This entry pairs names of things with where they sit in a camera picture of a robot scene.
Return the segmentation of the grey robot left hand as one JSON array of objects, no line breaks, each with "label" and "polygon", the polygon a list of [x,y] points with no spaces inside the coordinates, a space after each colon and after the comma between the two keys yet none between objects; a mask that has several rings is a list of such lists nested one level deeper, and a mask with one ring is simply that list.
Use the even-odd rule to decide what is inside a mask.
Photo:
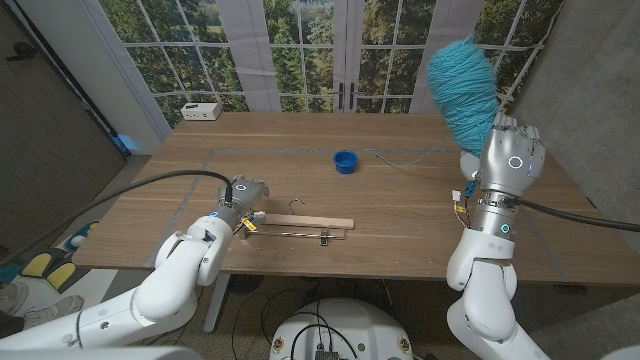
[{"label": "grey robot left hand", "polygon": [[219,200],[214,211],[230,226],[235,226],[257,205],[262,198],[269,196],[269,187],[260,179],[246,178],[236,175],[231,180],[231,199],[225,200],[227,186],[219,188]]}]

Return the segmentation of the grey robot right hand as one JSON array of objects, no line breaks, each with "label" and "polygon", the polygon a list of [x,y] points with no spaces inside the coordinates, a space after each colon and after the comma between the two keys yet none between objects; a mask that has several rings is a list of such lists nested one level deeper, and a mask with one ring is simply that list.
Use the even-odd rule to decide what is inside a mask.
[{"label": "grey robot right hand", "polygon": [[519,126],[516,118],[498,112],[482,153],[461,151],[460,168],[467,180],[479,182],[482,191],[522,197],[539,178],[545,157],[537,127]]}]

